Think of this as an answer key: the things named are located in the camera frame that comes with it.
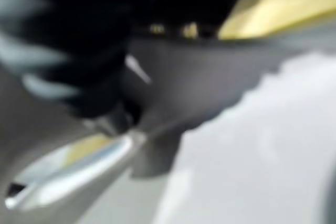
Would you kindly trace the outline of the right robot hand black cloth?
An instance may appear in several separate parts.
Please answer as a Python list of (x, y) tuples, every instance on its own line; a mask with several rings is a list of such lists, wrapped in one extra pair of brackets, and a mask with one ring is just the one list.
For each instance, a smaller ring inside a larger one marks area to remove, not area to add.
[(226, 97), (238, 0), (1, 0), (1, 216), (171, 172)]

